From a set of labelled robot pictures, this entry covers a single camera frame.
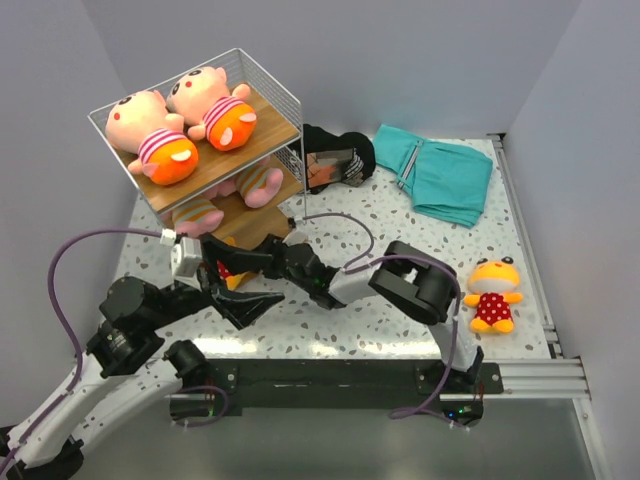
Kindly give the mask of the yellow frog plush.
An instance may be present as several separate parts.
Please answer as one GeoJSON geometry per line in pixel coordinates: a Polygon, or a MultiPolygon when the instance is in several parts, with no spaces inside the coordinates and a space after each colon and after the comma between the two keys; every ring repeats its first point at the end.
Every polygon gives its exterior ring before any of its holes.
{"type": "Polygon", "coordinates": [[[511,306],[523,300],[520,275],[511,257],[481,259],[469,281],[464,304],[475,309],[470,329],[475,333],[509,334],[515,322],[511,306]]]}
{"type": "Polygon", "coordinates": [[[221,278],[225,281],[229,290],[236,290],[244,281],[246,274],[232,274],[226,265],[220,260],[217,261],[217,268],[221,278]]]}

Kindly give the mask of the pink frog plush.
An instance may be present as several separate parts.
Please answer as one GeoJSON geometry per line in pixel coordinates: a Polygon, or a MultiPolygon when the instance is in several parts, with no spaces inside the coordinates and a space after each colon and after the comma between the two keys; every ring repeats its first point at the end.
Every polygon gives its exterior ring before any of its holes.
{"type": "Polygon", "coordinates": [[[223,218],[224,212],[204,196],[194,197],[171,212],[175,231],[192,238],[214,231],[223,218]]]}
{"type": "Polygon", "coordinates": [[[269,157],[262,158],[209,188],[204,196],[213,199],[238,193],[249,208],[257,209],[265,206],[280,191],[284,179],[283,171],[277,167],[269,167],[268,162],[269,157]]]}

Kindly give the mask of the large black-haired boy plush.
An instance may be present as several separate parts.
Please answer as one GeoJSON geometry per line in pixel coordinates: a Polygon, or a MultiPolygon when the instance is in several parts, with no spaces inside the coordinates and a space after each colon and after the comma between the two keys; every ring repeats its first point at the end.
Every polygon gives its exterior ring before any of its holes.
{"type": "Polygon", "coordinates": [[[250,94],[247,84],[230,90],[224,68],[205,66],[179,79],[166,103],[170,112],[184,118],[189,139],[230,151],[245,145],[255,129],[257,114],[246,102],[250,94]]]}

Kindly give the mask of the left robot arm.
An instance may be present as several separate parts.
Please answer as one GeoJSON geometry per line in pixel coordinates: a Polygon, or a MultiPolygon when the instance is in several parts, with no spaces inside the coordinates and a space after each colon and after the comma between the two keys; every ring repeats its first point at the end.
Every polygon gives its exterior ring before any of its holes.
{"type": "Polygon", "coordinates": [[[88,444],[74,432],[82,421],[104,431],[147,400],[207,389],[205,355],[190,340],[167,345],[160,329],[208,307],[242,329],[284,298],[232,291],[219,271],[266,271],[275,261],[271,253],[210,234],[192,239],[165,229],[157,236],[171,248],[173,284],[159,288],[125,276],[111,285],[99,306],[104,319],[87,344],[75,348],[77,364],[67,379],[26,420],[2,429],[1,472],[8,478],[68,479],[88,444]]]}

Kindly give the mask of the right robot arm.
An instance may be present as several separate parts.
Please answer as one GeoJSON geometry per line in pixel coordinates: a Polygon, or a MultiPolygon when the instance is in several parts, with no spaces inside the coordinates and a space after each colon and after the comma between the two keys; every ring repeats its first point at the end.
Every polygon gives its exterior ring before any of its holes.
{"type": "Polygon", "coordinates": [[[254,251],[272,257],[269,266],[260,269],[265,277],[289,281],[326,310],[373,296],[384,298],[427,326],[440,349],[448,387],[466,393],[480,382],[484,353],[462,332],[463,295],[449,265],[399,240],[391,242],[383,256],[353,269],[326,265],[309,244],[288,245],[272,234],[254,251]]]}

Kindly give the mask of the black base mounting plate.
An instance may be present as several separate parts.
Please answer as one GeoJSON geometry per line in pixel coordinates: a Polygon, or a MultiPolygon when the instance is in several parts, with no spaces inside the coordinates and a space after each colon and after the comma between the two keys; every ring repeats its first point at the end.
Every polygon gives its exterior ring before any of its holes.
{"type": "MultiPolygon", "coordinates": [[[[208,385],[229,396],[226,415],[239,416],[250,408],[385,409],[414,406],[435,389],[444,364],[440,360],[293,360],[212,359],[208,385]]],[[[441,395],[449,418],[467,425],[482,417],[485,395],[504,392],[498,364],[481,365],[479,383],[471,388],[450,388],[441,395]]],[[[222,395],[193,392],[170,397],[173,420],[218,414],[222,395]]],[[[441,411],[440,398],[427,407],[441,411]]]]}

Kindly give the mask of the black printed garment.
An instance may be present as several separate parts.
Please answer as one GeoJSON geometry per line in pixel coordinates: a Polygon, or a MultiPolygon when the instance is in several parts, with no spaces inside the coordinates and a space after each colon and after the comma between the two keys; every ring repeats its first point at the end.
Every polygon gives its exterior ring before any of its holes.
{"type": "Polygon", "coordinates": [[[359,132],[334,135],[321,127],[303,125],[307,187],[319,194],[329,185],[359,187],[376,169],[371,140],[359,132]]]}

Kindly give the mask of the teal folded cloth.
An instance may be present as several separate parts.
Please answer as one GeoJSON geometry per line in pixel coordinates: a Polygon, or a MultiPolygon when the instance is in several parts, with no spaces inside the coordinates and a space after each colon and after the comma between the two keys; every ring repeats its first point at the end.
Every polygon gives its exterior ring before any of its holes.
{"type": "Polygon", "coordinates": [[[466,228],[484,213],[493,162],[478,150],[382,125],[373,139],[377,164],[396,174],[417,213],[466,228]]]}

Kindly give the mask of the aluminium frame rail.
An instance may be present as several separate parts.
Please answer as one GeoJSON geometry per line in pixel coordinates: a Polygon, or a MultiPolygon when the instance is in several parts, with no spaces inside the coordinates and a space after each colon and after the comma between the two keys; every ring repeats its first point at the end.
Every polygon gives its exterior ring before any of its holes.
{"type": "Polygon", "coordinates": [[[611,479],[613,475],[594,417],[591,391],[582,359],[564,356],[558,331],[549,309],[515,183],[508,165],[503,145],[504,136],[491,134],[488,138],[491,140],[500,167],[503,186],[521,241],[530,284],[541,314],[540,322],[550,354],[548,359],[543,360],[502,360],[500,364],[508,372],[507,390],[502,398],[570,402],[594,477],[611,479]]]}

